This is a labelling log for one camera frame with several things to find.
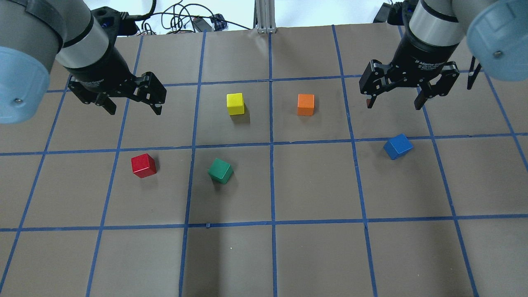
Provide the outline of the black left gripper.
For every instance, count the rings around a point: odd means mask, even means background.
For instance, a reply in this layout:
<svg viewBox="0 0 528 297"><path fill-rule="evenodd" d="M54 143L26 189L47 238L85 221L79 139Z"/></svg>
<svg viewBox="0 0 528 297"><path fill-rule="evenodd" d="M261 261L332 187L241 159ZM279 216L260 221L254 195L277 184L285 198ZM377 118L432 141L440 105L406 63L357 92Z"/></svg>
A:
<svg viewBox="0 0 528 297"><path fill-rule="evenodd" d="M68 89L84 104L95 104L115 115L113 97L126 97L148 105L161 115L167 90L153 72L134 76L120 52L110 44L94 64L79 69L68 68L71 78Z"/></svg>

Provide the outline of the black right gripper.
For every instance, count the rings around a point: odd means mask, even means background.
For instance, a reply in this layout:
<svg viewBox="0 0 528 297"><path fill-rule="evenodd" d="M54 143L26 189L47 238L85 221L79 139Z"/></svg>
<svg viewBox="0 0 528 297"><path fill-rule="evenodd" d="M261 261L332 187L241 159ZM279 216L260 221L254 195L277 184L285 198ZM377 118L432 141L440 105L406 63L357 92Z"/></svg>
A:
<svg viewBox="0 0 528 297"><path fill-rule="evenodd" d="M428 99L446 96L460 75L456 62L447 62L449 58L450 46L430 45L413 33L405 33L389 65L371 60L360 77L360 93L368 95L367 108L373 107L377 96L394 87L419 86L416 110L421 110ZM432 85L430 80L439 74Z"/></svg>

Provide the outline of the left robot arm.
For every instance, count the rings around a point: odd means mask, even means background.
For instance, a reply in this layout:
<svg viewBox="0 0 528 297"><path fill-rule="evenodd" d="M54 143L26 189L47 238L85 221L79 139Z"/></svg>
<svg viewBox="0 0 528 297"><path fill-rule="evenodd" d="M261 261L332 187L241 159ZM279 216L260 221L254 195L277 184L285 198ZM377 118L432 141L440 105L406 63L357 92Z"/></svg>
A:
<svg viewBox="0 0 528 297"><path fill-rule="evenodd" d="M135 76L115 47L117 37L138 32L136 22L151 17L156 4L130 15L107 6L92 10L83 0L2 0L1 123L35 115L54 62L70 73L66 87L81 103L114 115L112 98L124 97L160 115L166 88L154 73Z"/></svg>

